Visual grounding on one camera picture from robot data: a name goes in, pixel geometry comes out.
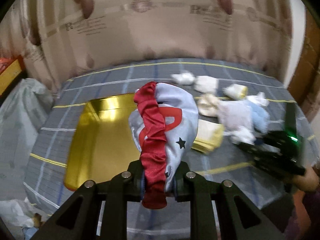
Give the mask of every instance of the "white towel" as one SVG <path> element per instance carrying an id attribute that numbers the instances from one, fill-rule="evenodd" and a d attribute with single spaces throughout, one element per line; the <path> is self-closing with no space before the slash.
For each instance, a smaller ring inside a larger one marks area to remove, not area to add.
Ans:
<path id="1" fill-rule="evenodd" d="M 197 76 L 194 84 L 194 89 L 201 93 L 216 94 L 219 80 L 209 76 Z"/>
<path id="2" fill-rule="evenodd" d="M 269 105 L 269 101 L 266 99 L 263 92 L 259 92 L 256 96 L 247 96 L 246 99 L 256 104 L 257 106 L 266 107 Z"/>
<path id="3" fill-rule="evenodd" d="M 195 80 L 195 76 L 187 70 L 181 71 L 180 74 L 172 74 L 171 78 L 179 85 L 192 85 Z"/>
<path id="4" fill-rule="evenodd" d="M 231 135 L 231 141 L 234 144 L 239 144 L 241 142 L 244 142 L 244 143 L 249 143 L 254 145 L 254 141 L 256 140 L 252 132 L 243 126 L 239 126 L 237 130 L 232 132 L 227 132 L 224 135 L 225 136 Z"/>

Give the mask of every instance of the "gold tray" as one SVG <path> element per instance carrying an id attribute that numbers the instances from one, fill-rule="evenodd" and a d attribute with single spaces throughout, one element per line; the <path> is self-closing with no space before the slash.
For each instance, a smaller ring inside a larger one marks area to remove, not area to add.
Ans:
<path id="1" fill-rule="evenodd" d="M 128 118 L 137 108 L 134 94 L 89 101 L 73 136 L 64 185 L 77 190 L 86 180 L 112 179 L 138 160 Z"/>

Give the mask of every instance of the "white cloth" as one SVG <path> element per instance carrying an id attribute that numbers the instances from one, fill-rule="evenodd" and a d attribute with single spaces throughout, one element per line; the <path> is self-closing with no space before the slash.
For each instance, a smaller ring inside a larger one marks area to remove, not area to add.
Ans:
<path id="1" fill-rule="evenodd" d="M 239 84 L 232 84 L 223 89 L 223 93 L 234 100 L 242 100 L 247 95 L 248 88 Z"/>
<path id="2" fill-rule="evenodd" d="M 199 113 L 204 116 L 215 117 L 217 116 L 219 103 L 220 100 L 213 94 L 204 94 L 201 96 L 197 103 Z"/>
<path id="3" fill-rule="evenodd" d="M 180 74 L 172 74 L 171 78 L 179 85 L 192 85 L 195 80 L 195 76 L 187 70 L 181 71 Z"/>
<path id="4" fill-rule="evenodd" d="M 231 131 L 231 132 L 225 132 L 225 136 L 231 136 L 231 141 L 234 144 L 239 144 L 240 142 L 254 144 L 254 141 L 256 138 L 252 134 L 250 130 L 243 126 L 239 126 L 237 130 Z"/>
<path id="5" fill-rule="evenodd" d="M 191 94 L 179 87 L 166 83 L 158 83 L 156 85 L 155 97 L 157 102 L 161 102 L 159 107 L 179 108 L 182 110 L 182 118 L 178 126 L 165 132 L 167 139 L 165 145 L 167 162 L 165 173 L 168 174 L 165 191 L 170 192 L 172 190 L 173 176 L 181 162 L 182 155 L 186 150 L 188 151 L 191 148 L 196 138 L 198 130 L 198 109 Z M 174 115 L 167 115 L 165 117 L 166 126 L 174 123 L 175 118 Z M 139 134 L 145 126 L 138 110 L 130 114 L 129 126 L 136 147 L 141 152 Z M 184 141 L 183 147 L 181 147 L 182 144 L 177 143 L 179 141 Z"/>
<path id="6" fill-rule="evenodd" d="M 194 89 L 201 93 L 216 94 L 219 80 L 209 76 L 197 76 L 194 84 Z"/>
<path id="7" fill-rule="evenodd" d="M 238 130 L 239 126 L 253 131 L 251 108 L 245 101 L 220 101 L 217 116 L 219 123 L 223 124 L 226 130 Z"/>
<path id="8" fill-rule="evenodd" d="M 257 106 L 266 107 L 269 105 L 269 101 L 266 99 L 263 92 L 259 92 L 256 96 L 247 96 L 246 99 L 256 104 Z"/>

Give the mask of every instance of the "pile of clothes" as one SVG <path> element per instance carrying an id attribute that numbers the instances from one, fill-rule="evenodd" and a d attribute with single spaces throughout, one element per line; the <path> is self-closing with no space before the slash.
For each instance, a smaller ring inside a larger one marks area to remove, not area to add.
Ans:
<path id="1" fill-rule="evenodd" d="M 199 114 L 217 117 L 219 124 L 199 120 L 198 134 L 192 146 L 193 149 L 205 154 L 219 147 L 223 136 L 231 136 L 235 144 L 245 142 L 254 144 L 256 138 L 254 130 L 267 133 L 269 113 L 265 110 L 269 101 L 264 93 L 247 95 L 248 88 L 239 84 L 232 84 L 223 88 L 227 96 L 218 98 L 217 89 L 219 79 L 210 76 L 195 77 L 191 72 L 171 75 L 172 80 L 180 85 L 194 85 L 194 89 L 203 93 L 197 102 Z"/>

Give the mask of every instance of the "plaid bedsheet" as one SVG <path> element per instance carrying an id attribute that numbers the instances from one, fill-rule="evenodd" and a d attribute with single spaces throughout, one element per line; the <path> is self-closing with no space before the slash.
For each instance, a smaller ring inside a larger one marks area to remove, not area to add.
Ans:
<path id="1" fill-rule="evenodd" d="M 69 147 L 84 105 L 91 99 L 134 92 L 149 81 L 168 82 L 170 74 L 181 70 L 194 75 L 208 75 L 219 79 L 218 96 L 222 88 L 237 83 L 248 87 L 248 95 L 264 92 L 270 104 L 270 130 L 282 128 L 285 102 L 294 101 L 289 92 L 275 78 L 259 72 L 254 66 L 205 59 L 152 60 L 130 65 L 120 65 L 87 73 L 65 82 L 60 99 L 53 107 L 30 155 L 24 185 L 31 203 L 52 214 L 72 194 L 63 185 Z M 181 86 L 194 97 L 201 94 L 192 86 Z M 298 109 L 298 132 L 307 138 L 304 163 L 311 164 L 319 158 L 319 148 L 304 114 Z M 217 122 L 217 119 L 200 116 Z M 208 156 L 194 150 L 183 159 L 190 169 L 206 179 L 221 182 L 231 179 L 252 201 L 262 208 L 284 194 L 283 184 L 264 172 L 251 167 L 248 157 L 225 137 L 220 148 Z M 139 203 L 128 203 L 128 238 L 177 239 L 190 233 L 189 204 L 168 199 L 168 206 L 151 211 Z"/>

